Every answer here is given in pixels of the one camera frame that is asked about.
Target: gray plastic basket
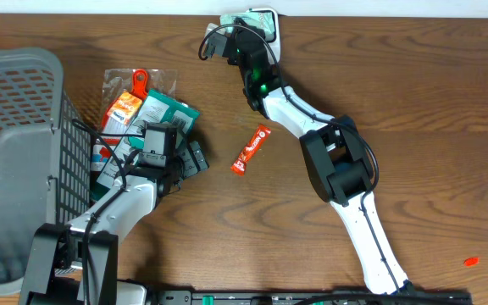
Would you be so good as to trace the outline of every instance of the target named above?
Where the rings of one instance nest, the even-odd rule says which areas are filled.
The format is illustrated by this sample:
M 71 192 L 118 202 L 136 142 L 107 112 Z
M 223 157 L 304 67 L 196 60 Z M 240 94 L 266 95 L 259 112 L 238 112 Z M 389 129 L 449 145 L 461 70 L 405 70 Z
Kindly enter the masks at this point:
M 19 291 L 36 229 L 88 206 L 90 137 L 63 85 L 52 53 L 0 51 L 0 295 Z

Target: wooden table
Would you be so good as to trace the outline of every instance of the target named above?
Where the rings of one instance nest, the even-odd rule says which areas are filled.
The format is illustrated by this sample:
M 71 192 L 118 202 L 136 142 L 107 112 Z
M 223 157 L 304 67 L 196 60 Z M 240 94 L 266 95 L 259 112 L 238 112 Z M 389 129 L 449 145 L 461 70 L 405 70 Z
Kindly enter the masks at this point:
M 112 68 L 177 69 L 177 98 L 200 110 L 195 137 L 211 168 L 133 229 L 119 251 L 120 278 L 198 290 L 363 286 L 298 141 L 250 110 L 236 67 L 197 58 L 217 21 L 0 14 L 0 49 L 58 55 L 65 89 L 90 124 Z M 352 116 L 377 154 L 377 208 L 411 281 L 468 289 L 488 304 L 488 19 L 283 17 L 280 28 L 286 79 L 319 110 Z M 237 176 L 229 167 L 258 123 L 273 133 Z M 464 267 L 469 257 L 480 264 Z

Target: red wrapper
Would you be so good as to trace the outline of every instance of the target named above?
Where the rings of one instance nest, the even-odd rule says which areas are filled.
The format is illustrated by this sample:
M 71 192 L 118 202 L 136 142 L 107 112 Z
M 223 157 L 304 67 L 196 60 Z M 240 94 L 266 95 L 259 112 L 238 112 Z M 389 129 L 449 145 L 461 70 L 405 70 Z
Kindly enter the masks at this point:
M 242 149 L 238 159 L 230 167 L 237 175 L 244 175 L 246 173 L 246 163 L 253 157 L 255 152 L 259 150 L 263 142 L 269 137 L 270 129 L 264 125 L 259 124 L 258 129 L 249 143 Z

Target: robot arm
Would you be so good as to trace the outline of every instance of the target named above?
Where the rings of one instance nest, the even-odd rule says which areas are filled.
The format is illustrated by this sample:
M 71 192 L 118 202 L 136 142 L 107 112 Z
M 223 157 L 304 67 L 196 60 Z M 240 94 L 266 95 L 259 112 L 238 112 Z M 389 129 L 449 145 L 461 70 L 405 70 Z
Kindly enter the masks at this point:
M 320 113 L 318 110 L 309 106 L 298 97 L 289 86 L 286 87 L 286 91 L 290 94 L 291 99 L 294 102 L 300 103 L 301 107 L 307 109 L 309 113 L 313 113 L 317 117 L 333 119 L 333 117 Z M 304 114 L 296 109 L 291 103 L 287 102 L 286 97 L 283 95 L 280 88 L 270 92 L 269 95 L 263 99 L 263 107 L 264 112 L 269 119 L 286 127 L 290 133 L 301 141 L 303 151 L 305 152 L 305 155 L 308 156 L 306 158 L 307 168 L 314 189 L 316 189 L 318 195 L 320 195 L 322 199 L 330 199 L 325 195 L 326 191 L 324 191 L 325 188 L 323 187 L 324 181 L 322 182 L 322 179 L 319 177 L 322 174 L 318 173 L 318 171 L 324 169 L 325 163 L 331 162 L 330 160 L 327 160 L 326 153 L 336 149 L 336 143 L 332 142 L 325 144 L 322 139 L 323 143 L 317 143 L 316 141 L 316 144 L 318 145 L 314 145 L 313 140 L 313 138 L 318 138 L 316 136 L 318 130 L 328 128 L 326 124 L 320 123 L 317 120 L 312 120 L 307 114 Z M 326 184 L 329 184 L 330 180 L 333 180 L 329 179 L 330 175 L 338 175 L 340 177 L 344 174 L 340 172 L 337 173 L 336 169 L 331 173 L 323 174 Z M 340 185 L 335 187 L 342 188 L 345 179 L 346 178 L 341 178 L 338 180 Z M 349 195 L 346 206 L 343 206 L 340 202 L 336 202 L 335 200 L 329 200 L 329 203 L 342 218 L 347 232 L 352 239 L 352 243 L 355 246 L 355 250 L 357 251 L 363 267 L 364 282 L 366 283 L 366 286 L 370 291 L 376 294 L 391 294 L 397 291 L 397 287 L 394 285 L 387 267 L 382 262 L 380 250 L 376 246 L 372 231 L 361 211 L 361 197 L 363 194 L 364 191 L 360 191 Z M 370 193 L 365 197 L 364 205 L 368 211 L 370 223 L 374 229 L 380 248 L 384 253 L 386 262 L 389 264 L 391 272 L 396 279 L 397 286 L 399 288 L 404 287 L 408 281 L 408 277 L 398 264 L 389 242 L 387 241 L 385 232 L 381 227 L 380 219 L 378 218 L 374 205 L 373 193 Z
M 196 141 L 178 148 L 176 127 L 151 124 L 144 131 L 144 148 L 137 165 L 124 168 L 122 177 L 93 207 L 67 225 L 44 224 L 33 237 L 30 257 L 20 293 L 19 304 L 77 304 L 84 301 L 84 285 L 55 276 L 56 269 L 82 269 L 81 249 L 89 253 L 88 296 L 90 304 L 143 304 L 144 286 L 117 281 L 118 245 L 133 226 L 151 213 L 171 186 L 208 168 Z M 98 214 L 83 245 L 87 224 Z
M 246 25 L 243 20 L 236 23 Z M 354 133 L 325 121 L 335 121 L 357 131 L 355 124 L 347 116 L 335 119 L 323 114 L 297 96 L 274 72 L 272 56 L 258 38 L 258 35 L 264 38 L 263 31 L 248 29 L 255 33 L 238 27 L 230 36 L 207 31 L 204 55 L 218 54 L 228 58 L 229 64 L 238 65 L 250 107 L 299 139 L 310 182 L 318 196 L 329 202 L 342 218 L 370 291 L 376 294 L 402 291 L 409 284 L 408 277 L 395 259 L 375 210 L 370 183 L 373 170 L 367 153 Z M 345 148 L 346 152 L 333 159 L 331 152 L 338 148 Z

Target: orange package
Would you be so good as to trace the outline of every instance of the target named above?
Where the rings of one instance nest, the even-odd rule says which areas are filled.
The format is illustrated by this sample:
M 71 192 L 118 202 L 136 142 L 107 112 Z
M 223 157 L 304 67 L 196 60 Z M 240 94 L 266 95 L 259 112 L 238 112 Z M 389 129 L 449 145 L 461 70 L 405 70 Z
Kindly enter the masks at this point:
M 142 100 L 125 91 L 107 111 L 107 116 L 127 126 L 142 105 Z
M 246 163 L 253 157 L 255 152 L 259 150 L 269 135 L 270 129 L 259 124 L 257 130 L 255 130 L 253 138 L 247 143 L 247 146 L 242 149 L 238 159 L 233 163 L 233 166 L 231 166 L 230 169 L 237 175 L 244 175 L 246 173 Z

